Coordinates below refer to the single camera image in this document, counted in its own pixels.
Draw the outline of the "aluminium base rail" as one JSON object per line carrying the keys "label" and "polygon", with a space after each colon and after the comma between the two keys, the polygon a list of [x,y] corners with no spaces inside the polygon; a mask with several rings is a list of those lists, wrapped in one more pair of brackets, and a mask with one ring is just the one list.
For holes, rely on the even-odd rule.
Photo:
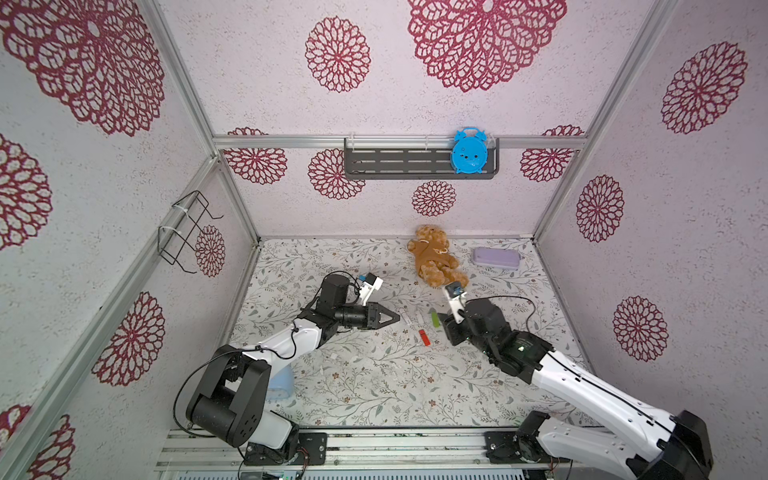
{"label": "aluminium base rail", "polygon": [[215,438],[173,430],[151,475],[172,478],[191,472],[249,476],[374,470],[511,470],[567,473],[578,467],[620,475],[635,457],[629,443],[603,428],[555,422],[552,445],[523,447],[512,428],[310,428],[299,434],[298,451],[280,462],[254,446],[234,448]]}

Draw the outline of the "purple rectangular case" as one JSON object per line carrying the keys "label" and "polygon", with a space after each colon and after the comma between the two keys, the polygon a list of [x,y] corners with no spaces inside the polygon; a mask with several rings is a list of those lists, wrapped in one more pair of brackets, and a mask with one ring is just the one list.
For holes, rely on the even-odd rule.
{"label": "purple rectangular case", "polygon": [[472,261],[478,266],[517,270],[522,257],[513,249],[477,247],[472,251]]}

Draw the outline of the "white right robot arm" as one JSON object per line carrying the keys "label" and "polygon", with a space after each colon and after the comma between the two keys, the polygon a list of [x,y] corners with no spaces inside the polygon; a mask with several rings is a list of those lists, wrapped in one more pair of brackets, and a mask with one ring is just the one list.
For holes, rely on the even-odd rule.
{"label": "white right robot arm", "polygon": [[621,479],[706,479],[714,461],[706,423],[684,410],[673,415],[640,401],[580,367],[541,337],[514,330],[492,298],[469,299],[457,283],[444,289],[450,305],[439,320],[452,345],[469,342],[503,373],[566,401],[601,430],[530,412],[511,442],[488,457],[528,463],[579,462]]}

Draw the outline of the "brown teddy bear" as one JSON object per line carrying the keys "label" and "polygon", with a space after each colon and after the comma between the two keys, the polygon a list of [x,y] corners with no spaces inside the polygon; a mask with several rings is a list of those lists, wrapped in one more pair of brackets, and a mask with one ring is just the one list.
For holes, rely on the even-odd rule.
{"label": "brown teddy bear", "polygon": [[458,259],[450,253],[450,241],[442,229],[420,226],[407,249],[414,257],[418,277],[430,287],[441,288],[453,282],[462,287],[469,284],[468,276],[459,270]]}

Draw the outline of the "red usb drive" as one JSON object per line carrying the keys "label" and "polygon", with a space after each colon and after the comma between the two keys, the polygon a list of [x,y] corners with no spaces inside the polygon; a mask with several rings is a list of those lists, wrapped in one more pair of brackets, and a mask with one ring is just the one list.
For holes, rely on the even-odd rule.
{"label": "red usb drive", "polygon": [[431,345],[431,341],[430,341],[430,339],[429,339],[429,337],[428,337],[428,335],[427,335],[425,330],[420,330],[419,331],[419,337],[420,337],[420,339],[421,339],[421,341],[422,341],[424,346],[430,346]]}

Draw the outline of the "blue alarm clock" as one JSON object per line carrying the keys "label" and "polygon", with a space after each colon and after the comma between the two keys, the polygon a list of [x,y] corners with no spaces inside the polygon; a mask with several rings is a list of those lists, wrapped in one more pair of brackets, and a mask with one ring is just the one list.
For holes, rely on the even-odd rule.
{"label": "blue alarm clock", "polygon": [[479,174],[488,161],[487,136],[475,127],[459,130],[454,135],[451,165],[456,174]]}

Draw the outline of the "light blue cup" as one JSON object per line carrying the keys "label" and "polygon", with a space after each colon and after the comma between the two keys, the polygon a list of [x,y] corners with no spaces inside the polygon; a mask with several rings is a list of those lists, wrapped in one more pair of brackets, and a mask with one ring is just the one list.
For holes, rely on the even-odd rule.
{"label": "light blue cup", "polygon": [[282,368],[269,381],[267,401],[277,403],[294,395],[295,374],[291,365]]}

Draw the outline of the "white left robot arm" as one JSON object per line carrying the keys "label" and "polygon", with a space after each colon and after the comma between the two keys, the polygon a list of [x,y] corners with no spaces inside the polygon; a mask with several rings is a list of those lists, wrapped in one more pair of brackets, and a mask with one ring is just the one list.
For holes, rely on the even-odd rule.
{"label": "white left robot arm", "polygon": [[253,345],[218,347],[193,371],[201,377],[186,406],[186,421],[202,429],[200,438],[244,449],[246,465],[310,464],[298,424],[268,408],[269,383],[342,330],[379,330],[399,322],[397,313],[370,300],[382,285],[373,273],[355,277],[333,271],[283,330]]}

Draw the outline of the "grey wall shelf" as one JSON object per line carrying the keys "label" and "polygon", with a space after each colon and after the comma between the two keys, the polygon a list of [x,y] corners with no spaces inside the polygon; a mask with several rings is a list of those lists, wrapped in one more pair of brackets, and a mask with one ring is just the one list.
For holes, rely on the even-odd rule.
{"label": "grey wall shelf", "polygon": [[457,173],[451,148],[353,147],[344,141],[343,167],[350,180],[491,180],[499,172],[499,148],[488,148],[479,173]]}

